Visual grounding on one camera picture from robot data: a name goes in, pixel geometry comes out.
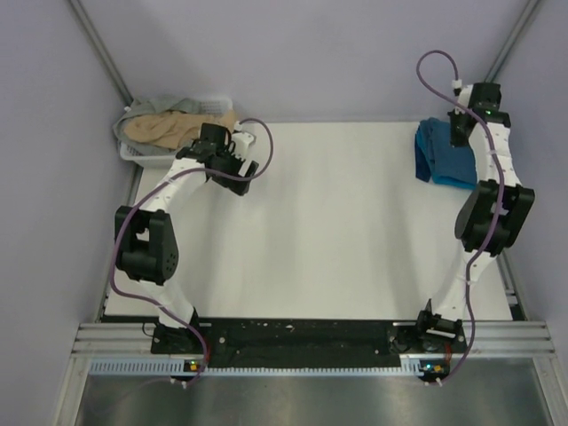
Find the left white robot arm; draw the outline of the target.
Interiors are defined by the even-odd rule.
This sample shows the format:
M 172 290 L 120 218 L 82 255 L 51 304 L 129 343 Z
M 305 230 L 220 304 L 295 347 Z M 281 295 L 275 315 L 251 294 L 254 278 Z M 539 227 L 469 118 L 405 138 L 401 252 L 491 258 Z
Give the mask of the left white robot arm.
M 181 351 L 195 350 L 200 329 L 191 322 L 196 310 L 174 279 L 181 264 L 175 221 L 189 198 L 210 181 L 239 196 L 259 168 L 247 159 L 256 137 L 204 123 L 199 136 L 177 151 L 168 172 L 138 204 L 120 207 L 114 216 L 114 265 L 144 289 L 129 298 L 152 304 L 159 321 L 173 327 L 170 340 Z

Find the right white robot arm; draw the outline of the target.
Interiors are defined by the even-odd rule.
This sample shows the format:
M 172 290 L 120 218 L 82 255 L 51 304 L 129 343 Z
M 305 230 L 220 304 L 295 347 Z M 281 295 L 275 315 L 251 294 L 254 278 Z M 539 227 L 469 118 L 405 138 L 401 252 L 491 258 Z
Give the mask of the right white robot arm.
M 456 106 L 449 112 L 450 144 L 471 148 L 477 183 L 459 211 L 454 236 L 460 242 L 450 273 L 420 311 L 414 329 L 425 351 L 463 343 L 462 322 L 471 316 L 471 289 L 485 269 L 517 239 L 535 201 L 523 186 L 509 148 L 511 120 L 501 111 L 497 83 L 453 81 Z

